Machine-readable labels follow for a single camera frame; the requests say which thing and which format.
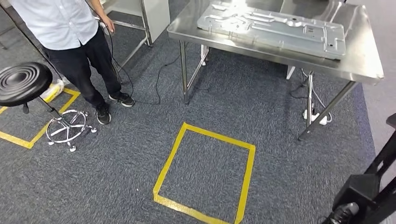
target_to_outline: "black stool seat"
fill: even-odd
[[[52,82],[51,70],[36,62],[0,71],[0,106],[25,104],[45,92]]]

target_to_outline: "black pants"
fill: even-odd
[[[86,101],[94,107],[103,104],[105,100],[92,85],[89,62],[102,76],[109,94],[116,95],[120,92],[121,84],[114,73],[112,56],[100,27],[86,45],[69,50],[44,48],[44,51],[55,68],[74,84]]]

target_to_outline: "yellow floor tape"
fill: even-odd
[[[247,157],[247,164],[246,164],[246,171],[245,171],[245,176],[243,178],[243,183],[242,183],[242,189],[240,191],[240,199],[239,199],[239,204],[238,204],[238,208],[237,208],[237,213],[236,213],[236,218],[235,218],[235,224],[239,224],[242,219],[243,216],[245,214],[245,207],[246,207],[246,199],[248,197],[248,191],[249,191],[249,185],[250,185],[250,176],[252,174],[252,169],[253,169],[253,162],[255,159],[255,151],[256,151],[256,147],[254,145],[251,145],[249,143],[243,142],[243,141],[239,141],[221,134],[217,134],[214,132],[210,132],[208,130],[199,128],[199,127],[195,127],[192,125],[188,125],[186,123],[183,123],[179,134],[176,137],[175,140],[175,144],[173,145],[173,148],[169,154],[169,157],[167,159],[167,161],[165,162],[164,167],[162,168],[160,175],[158,176],[158,180],[154,186],[153,189],[153,195],[154,195],[154,201],[162,204],[170,209],[176,210],[176,211],[180,211],[184,214],[187,214],[189,216],[192,216],[198,220],[201,220],[205,223],[208,224],[227,224],[227,222],[217,219],[217,218],[213,218],[210,216],[207,216],[195,209],[189,208],[185,205],[182,205],[180,203],[177,203],[175,201],[172,201],[168,198],[165,198],[163,196],[160,196],[158,193],[161,189],[162,183],[165,180],[165,176],[170,168],[170,165],[172,164],[173,158],[176,155],[177,149],[179,148],[180,142],[182,141],[182,138],[184,136],[184,133],[186,130],[190,130],[199,134],[203,134],[224,142],[228,142],[230,144],[234,144],[243,148],[246,148],[247,150],[249,150],[249,155]]]
[[[65,112],[66,109],[73,103],[73,101],[75,101],[76,98],[80,95],[80,92],[70,90],[67,88],[65,88],[63,92],[70,94],[71,98],[59,110],[60,113]],[[7,109],[7,107],[0,108],[0,114],[3,113],[6,109]],[[41,136],[45,133],[45,131],[47,130],[47,125],[48,125],[48,123],[38,132],[38,134],[35,137],[33,137],[33,139],[31,141],[26,141],[26,140],[20,139],[18,137],[12,136],[12,135],[4,133],[4,132],[0,132],[0,138],[7,140],[9,142],[12,142],[14,144],[17,144],[19,146],[31,149],[33,147],[33,145],[37,142],[37,140],[39,140],[41,138]]]

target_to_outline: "black tripod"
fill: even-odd
[[[387,119],[396,129],[396,114]],[[396,160],[396,131],[366,172],[351,175],[322,224],[379,224],[396,211],[396,177],[380,191],[383,174]]]

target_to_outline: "power strip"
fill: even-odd
[[[319,117],[319,113],[313,114],[313,115],[311,116],[311,121],[312,121],[312,122],[315,121],[315,119],[316,119],[317,117]],[[307,110],[304,111],[304,113],[303,113],[303,118],[304,118],[305,120],[307,120]],[[327,116],[325,116],[319,123],[320,123],[321,125],[326,125],[326,124],[327,124]]]

